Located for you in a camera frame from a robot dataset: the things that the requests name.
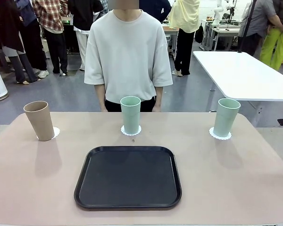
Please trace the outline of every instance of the paper doily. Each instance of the paper doily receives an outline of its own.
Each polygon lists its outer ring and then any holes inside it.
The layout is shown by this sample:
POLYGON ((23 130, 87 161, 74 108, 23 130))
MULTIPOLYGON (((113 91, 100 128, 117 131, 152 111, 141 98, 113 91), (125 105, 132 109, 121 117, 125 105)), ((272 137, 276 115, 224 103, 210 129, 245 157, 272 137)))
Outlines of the paper doily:
POLYGON ((229 132, 229 134, 228 134, 226 137, 219 137, 219 136, 217 136, 217 135, 214 133, 214 127, 212 127, 212 128, 209 129, 209 133, 210 133, 210 135, 211 135, 213 138, 216 138, 216 139, 218 139, 218 140, 229 140, 229 139, 231 139, 231 137, 232 137, 231 132, 229 132))
POLYGON ((138 126, 138 132, 135 133, 135 134, 127 134, 127 133, 125 132, 125 126, 122 126, 122 127, 121 127, 121 131, 122 131, 123 134, 125 134, 125 135, 127 135, 127 136, 135 136, 135 135, 139 134, 139 133, 142 131, 142 127, 141 127, 141 126, 138 126))
POLYGON ((53 127, 53 131, 55 133, 55 136, 52 139, 56 138, 60 134, 60 129, 58 127, 53 127))

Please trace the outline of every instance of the square tray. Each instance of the square tray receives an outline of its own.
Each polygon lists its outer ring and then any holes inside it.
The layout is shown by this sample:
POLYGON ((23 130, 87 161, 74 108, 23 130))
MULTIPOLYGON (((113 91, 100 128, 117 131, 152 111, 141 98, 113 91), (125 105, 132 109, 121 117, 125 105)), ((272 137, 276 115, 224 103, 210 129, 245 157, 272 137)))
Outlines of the square tray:
POLYGON ((167 209, 181 198, 173 153, 159 146, 105 146, 86 157, 75 188, 86 209, 167 209))

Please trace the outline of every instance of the cup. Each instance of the cup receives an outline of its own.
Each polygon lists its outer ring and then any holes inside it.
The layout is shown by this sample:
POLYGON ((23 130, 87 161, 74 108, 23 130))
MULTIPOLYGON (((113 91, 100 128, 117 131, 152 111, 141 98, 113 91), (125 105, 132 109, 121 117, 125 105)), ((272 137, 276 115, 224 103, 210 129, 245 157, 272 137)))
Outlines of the cup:
POLYGON ((48 141, 55 136, 47 102, 31 102, 24 106, 24 111, 40 141, 48 141))
POLYGON ((224 98, 218 101, 217 114, 213 131, 215 135, 219 137, 228 136, 240 107, 241 104, 233 99, 224 98))
POLYGON ((121 99, 125 133, 138 133, 140 125, 141 100, 138 97, 124 97, 121 99))

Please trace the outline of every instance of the yellow pants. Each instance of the yellow pants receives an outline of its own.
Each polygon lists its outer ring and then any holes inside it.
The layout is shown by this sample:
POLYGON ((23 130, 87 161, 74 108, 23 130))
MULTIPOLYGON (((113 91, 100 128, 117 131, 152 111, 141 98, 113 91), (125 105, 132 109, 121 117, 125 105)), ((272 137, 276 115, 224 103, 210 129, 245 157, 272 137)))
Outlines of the yellow pants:
POLYGON ((266 36, 260 54, 260 61, 277 71, 280 69, 283 61, 283 33, 281 33, 278 28, 272 28, 270 33, 266 36), (277 47, 274 57, 272 58, 276 44, 277 47))

